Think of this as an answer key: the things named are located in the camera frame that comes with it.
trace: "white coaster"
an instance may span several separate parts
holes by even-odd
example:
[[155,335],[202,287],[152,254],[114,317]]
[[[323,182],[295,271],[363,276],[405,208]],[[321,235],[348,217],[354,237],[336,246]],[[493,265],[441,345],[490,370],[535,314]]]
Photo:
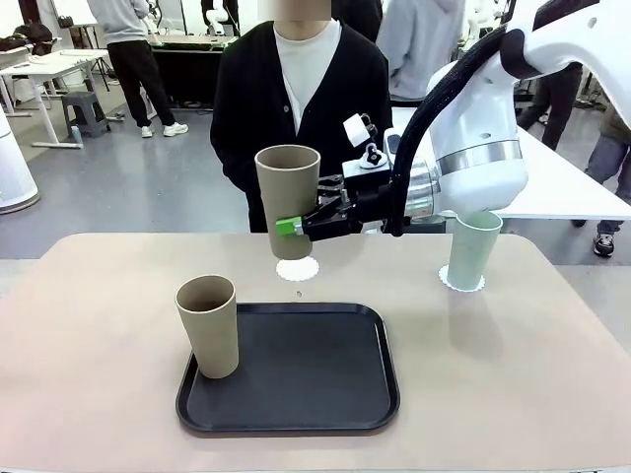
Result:
[[319,271],[319,264],[310,256],[298,261],[281,259],[276,265],[276,272],[286,281],[300,283],[308,281]]
[[448,264],[447,266],[443,266],[441,268],[441,270],[438,272],[438,277],[441,279],[441,281],[443,282],[445,286],[447,286],[450,289],[453,289],[454,291],[458,291],[459,293],[477,293],[478,291],[482,291],[484,289],[484,286],[486,286],[486,280],[484,279],[484,276],[482,276],[480,278],[480,284],[478,285],[477,288],[475,288],[472,291],[463,291],[462,289],[455,288],[447,281],[447,275],[449,274],[449,272],[450,272],[450,265]]

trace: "white sneaker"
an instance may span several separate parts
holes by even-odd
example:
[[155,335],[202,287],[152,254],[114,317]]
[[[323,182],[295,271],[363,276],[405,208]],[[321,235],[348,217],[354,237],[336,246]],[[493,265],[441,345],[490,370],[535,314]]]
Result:
[[141,133],[143,138],[153,138],[154,136],[154,130],[152,130],[149,126],[143,126]]
[[188,133],[188,125],[180,125],[176,122],[171,126],[165,126],[165,136],[172,137],[184,133]]

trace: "gray hoodie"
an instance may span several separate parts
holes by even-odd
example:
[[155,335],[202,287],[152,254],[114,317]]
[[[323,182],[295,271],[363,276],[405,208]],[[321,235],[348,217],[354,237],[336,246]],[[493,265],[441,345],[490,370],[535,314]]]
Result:
[[431,77],[450,62],[465,0],[390,0],[377,38],[389,63],[394,101],[425,98]]
[[140,21],[149,15],[147,0],[88,0],[88,4],[107,44],[147,39]]

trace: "sneaker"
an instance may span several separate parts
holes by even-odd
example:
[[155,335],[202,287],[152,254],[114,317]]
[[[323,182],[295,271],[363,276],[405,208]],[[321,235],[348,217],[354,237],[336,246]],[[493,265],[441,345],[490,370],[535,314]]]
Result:
[[184,133],[188,133],[188,125],[180,125],[176,122],[171,126],[165,126],[165,136],[172,137]]
[[608,258],[613,254],[613,235],[598,234],[594,238],[594,253],[598,256]]
[[143,138],[153,138],[154,130],[152,130],[149,126],[143,126],[141,129]]

